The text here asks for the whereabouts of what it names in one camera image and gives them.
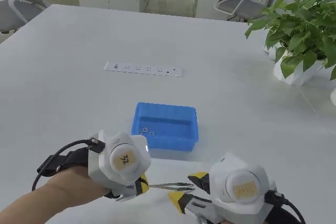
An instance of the hand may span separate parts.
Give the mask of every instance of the hand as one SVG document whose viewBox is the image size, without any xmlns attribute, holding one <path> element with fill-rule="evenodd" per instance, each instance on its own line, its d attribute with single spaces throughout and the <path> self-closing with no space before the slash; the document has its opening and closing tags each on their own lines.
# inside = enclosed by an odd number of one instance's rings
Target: hand
<svg viewBox="0 0 336 224">
<path fill-rule="evenodd" d="M 109 190 L 95 183 L 85 167 L 72 167 L 52 177 L 43 187 L 58 191 L 65 207 L 84 205 L 106 195 Z"/>
</svg>

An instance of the blue container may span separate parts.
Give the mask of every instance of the blue container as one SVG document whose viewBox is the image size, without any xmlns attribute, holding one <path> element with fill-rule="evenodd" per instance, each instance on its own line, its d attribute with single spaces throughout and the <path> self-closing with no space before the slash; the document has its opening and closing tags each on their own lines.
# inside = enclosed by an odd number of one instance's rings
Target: blue container
<svg viewBox="0 0 336 224">
<path fill-rule="evenodd" d="M 198 141 L 195 108 L 144 102 L 136 107 L 132 135 L 145 136 L 149 148 L 192 151 Z"/>
</svg>

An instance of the sticker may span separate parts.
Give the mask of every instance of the sticker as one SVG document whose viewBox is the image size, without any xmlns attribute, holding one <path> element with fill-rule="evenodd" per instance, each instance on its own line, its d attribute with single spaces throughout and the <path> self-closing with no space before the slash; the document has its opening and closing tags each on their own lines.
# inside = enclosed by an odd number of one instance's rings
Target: sticker
<svg viewBox="0 0 336 224">
<path fill-rule="evenodd" d="M 254 181 L 250 181 L 239 186 L 234 186 L 233 193 L 237 199 L 249 198 L 258 195 L 258 188 Z"/>
<path fill-rule="evenodd" d="M 131 150 L 121 154 L 113 159 L 114 166 L 117 170 L 123 170 L 137 161 Z"/>
</svg>

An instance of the metal tweezers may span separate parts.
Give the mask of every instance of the metal tweezers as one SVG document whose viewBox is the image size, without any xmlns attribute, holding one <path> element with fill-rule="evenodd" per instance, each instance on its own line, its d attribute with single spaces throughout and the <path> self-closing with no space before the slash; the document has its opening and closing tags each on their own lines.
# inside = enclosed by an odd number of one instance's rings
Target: metal tweezers
<svg viewBox="0 0 336 224">
<path fill-rule="evenodd" d="M 159 184 L 159 185 L 149 185 L 151 188 L 159 188 L 165 190 L 173 190 L 173 191 L 191 191 L 194 190 L 194 184 L 177 182 L 177 183 L 167 183 L 167 184 Z"/>
</svg>

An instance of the white power strip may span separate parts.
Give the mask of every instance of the white power strip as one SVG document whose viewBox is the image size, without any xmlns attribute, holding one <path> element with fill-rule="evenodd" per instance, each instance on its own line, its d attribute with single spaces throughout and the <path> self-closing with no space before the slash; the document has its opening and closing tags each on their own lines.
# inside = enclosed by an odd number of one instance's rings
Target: white power strip
<svg viewBox="0 0 336 224">
<path fill-rule="evenodd" d="M 175 76 L 182 77 L 182 69 L 167 66 L 148 66 L 133 63 L 113 63 L 107 62 L 104 69 L 106 71 L 126 72 L 126 73 L 143 73 L 155 76 Z"/>
</svg>

